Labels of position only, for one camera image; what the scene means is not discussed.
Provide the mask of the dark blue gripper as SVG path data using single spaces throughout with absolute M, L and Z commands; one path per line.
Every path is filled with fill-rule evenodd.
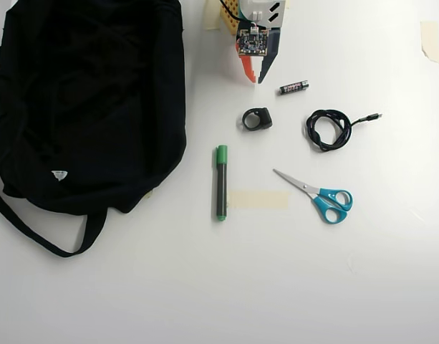
M 280 41 L 280 28 L 270 29 L 269 37 L 268 37 L 268 52 L 267 55 L 262 60 L 261 72 L 258 79 L 259 84 L 261 84 L 264 81 L 265 76 L 267 75 L 268 71 L 271 68 L 271 65 L 276 59 L 276 56 L 279 51 L 279 41 Z M 252 50 L 241 48 L 238 42 L 236 42 L 236 51 L 243 65 L 243 70 L 245 75 L 247 76 L 247 78 L 250 80 L 251 83 L 256 84 L 256 75 L 251 60 L 251 58 L 256 56 L 256 54 Z

